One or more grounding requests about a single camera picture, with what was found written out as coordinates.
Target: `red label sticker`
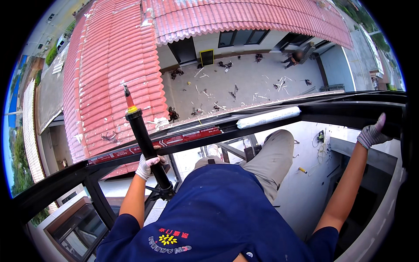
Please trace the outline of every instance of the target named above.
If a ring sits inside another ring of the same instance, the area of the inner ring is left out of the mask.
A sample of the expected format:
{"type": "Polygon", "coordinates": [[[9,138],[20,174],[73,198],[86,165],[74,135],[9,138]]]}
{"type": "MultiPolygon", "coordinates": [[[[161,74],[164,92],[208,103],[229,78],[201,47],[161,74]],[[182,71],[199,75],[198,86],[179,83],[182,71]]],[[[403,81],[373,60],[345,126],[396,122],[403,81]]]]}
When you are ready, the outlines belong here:
{"type": "MultiPolygon", "coordinates": [[[[159,145],[161,147],[166,147],[169,145],[176,145],[183,142],[188,142],[192,140],[196,140],[199,138],[209,137],[211,135],[218,135],[221,134],[221,130],[218,127],[210,127],[207,129],[190,132],[184,135],[177,135],[174,137],[169,137],[163,140],[153,142],[153,145],[159,145]]],[[[95,165],[98,163],[107,162],[112,159],[121,158],[124,156],[135,155],[141,152],[141,149],[138,145],[134,145],[130,148],[124,148],[120,151],[112,152],[103,156],[98,156],[95,158],[91,158],[88,160],[88,165],[95,165]]]]}

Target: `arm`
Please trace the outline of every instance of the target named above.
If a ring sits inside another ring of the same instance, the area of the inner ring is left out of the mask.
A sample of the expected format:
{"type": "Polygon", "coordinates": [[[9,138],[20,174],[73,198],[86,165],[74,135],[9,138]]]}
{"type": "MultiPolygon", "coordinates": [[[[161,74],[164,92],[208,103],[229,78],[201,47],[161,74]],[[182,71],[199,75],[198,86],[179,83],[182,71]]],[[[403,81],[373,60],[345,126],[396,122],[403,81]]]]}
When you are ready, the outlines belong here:
{"type": "Polygon", "coordinates": [[[340,231],[355,202],[367,164],[367,154],[368,150],[357,142],[348,166],[314,232],[327,226],[332,226],[340,231]]]}
{"type": "MultiPolygon", "coordinates": [[[[158,145],[154,146],[154,149],[160,149],[158,145]]],[[[152,165],[162,162],[166,162],[166,159],[162,156],[158,156],[149,160],[146,160],[144,155],[140,157],[140,163],[138,169],[135,172],[136,176],[132,179],[129,185],[127,195],[122,201],[119,215],[130,214],[138,221],[140,228],[144,226],[144,194],[145,194],[145,182],[151,176],[152,165]]]]}
{"type": "Polygon", "coordinates": [[[134,176],[119,210],[119,215],[130,214],[135,217],[140,228],[144,226],[144,194],[145,180],[134,176]]]}
{"type": "Polygon", "coordinates": [[[355,202],[367,164],[368,149],[372,145],[391,140],[390,137],[381,133],[384,122],[385,114],[382,113],[375,125],[366,126],[362,129],[357,137],[358,142],[355,144],[348,166],[314,232],[328,226],[336,228],[338,232],[340,231],[355,202]]]}

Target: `printed logo on shirt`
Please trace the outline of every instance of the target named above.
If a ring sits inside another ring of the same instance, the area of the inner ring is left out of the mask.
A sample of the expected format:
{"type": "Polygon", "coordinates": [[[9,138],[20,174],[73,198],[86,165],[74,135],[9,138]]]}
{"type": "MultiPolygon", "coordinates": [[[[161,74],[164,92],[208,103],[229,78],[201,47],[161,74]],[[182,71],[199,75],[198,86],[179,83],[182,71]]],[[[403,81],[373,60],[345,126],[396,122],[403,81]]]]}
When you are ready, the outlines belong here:
{"type": "Polygon", "coordinates": [[[177,253],[182,253],[182,252],[192,249],[191,246],[180,246],[174,249],[160,247],[159,245],[157,245],[158,242],[162,243],[164,246],[176,244],[178,243],[178,239],[175,238],[175,236],[180,236],[181,238],[187,239],[189,236],[189,233],[180,232],[176,230],[173,231],[171,229],[166,229],[166,228],[160,228],[159,232],[162,232],[163,234],[158,237],[159,238],[158,241],[155,241],[153,236],[148,238],[150,247],[154,251],[159,252],[159,253],[168,253],[168,254],[171,254],[173,253],[173,251],[175,251],[175,254],[177,254],[177,253]]]}
{"type": "Polygon", "coordinates": [[[180,246],[180,247],[176,247],[176,248],[164,248],[164,247],[160,247],[159,245],[157,245],[158,241],[154,241],[154,237],[151,236],[148,238],[148,243],[150,244],[150,247],[159,253],[167,253],[167,254],[172,254],[173,251],[175,251],[175,254],[177,253],[182,253],[188,250],[191,250],[192,247],[191,246],[180,246]]]}

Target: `concrete courtyard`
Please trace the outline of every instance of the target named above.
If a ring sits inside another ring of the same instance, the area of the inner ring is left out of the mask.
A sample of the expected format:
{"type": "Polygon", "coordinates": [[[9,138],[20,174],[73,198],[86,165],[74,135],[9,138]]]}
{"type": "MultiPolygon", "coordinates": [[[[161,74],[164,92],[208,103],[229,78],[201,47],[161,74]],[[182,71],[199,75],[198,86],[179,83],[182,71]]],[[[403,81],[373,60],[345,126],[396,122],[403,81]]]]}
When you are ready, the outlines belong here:
{"type": "Polygon", "coordinates": [[[205,66],[196,77],[199,71],[196,63],[182,67],[184,74],[177,75],[174,80],[171,79],[171,73],[166,72],[162,75],[166,103],[175,108],[181,121],[194,117],[191,115],[193,107],[201,108],[204,111],[202,115],[214,113],[214,102],[217,101],[218,105],[231,109],[292,98],[313,87],[319,89],[323,86],[315,60],[285,69],[286,64],[281,61],[286,59],[283,53],[264,53],[262,61],[256,63],[255,54],[247,54],[242,55],[240,60],[237,56],[216,59],[213,65],[205,66]],[[231,61],[233,65],[224,73],[224,67],[218,65],[219,61],[224,64],[231,61]],[[285,88],[275,89],[274,84],[280,84],[278,80],[281,78],[285,80],[285,88]],[[309,79],[313,84],[307,86],[304,79],[309,79]],[[236,99],[229,94],[234,92],[235,84],[239,88],[236,99]]]}

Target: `khaki pants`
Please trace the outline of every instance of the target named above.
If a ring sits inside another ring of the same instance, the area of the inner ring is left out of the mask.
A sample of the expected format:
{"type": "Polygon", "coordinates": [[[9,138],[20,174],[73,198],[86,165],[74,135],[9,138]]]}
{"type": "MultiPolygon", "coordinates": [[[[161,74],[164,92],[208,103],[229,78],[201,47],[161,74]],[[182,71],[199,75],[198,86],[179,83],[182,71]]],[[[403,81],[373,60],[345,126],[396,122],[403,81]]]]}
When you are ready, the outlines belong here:
{"type": "MultiPolygon", "coordinates": [[[[278,130],[269,135],[262,150],[251,161],[240,164],[244,170],[253,173],[261,183],[265,195],[271,204],[274,203],[278,189],[292,165],[294,137],[287,130],[278,130]]],[[[218,156],[199,159],[195,169],[208,165],[208,159],[215,164],[228,164],[218,156]]]]}

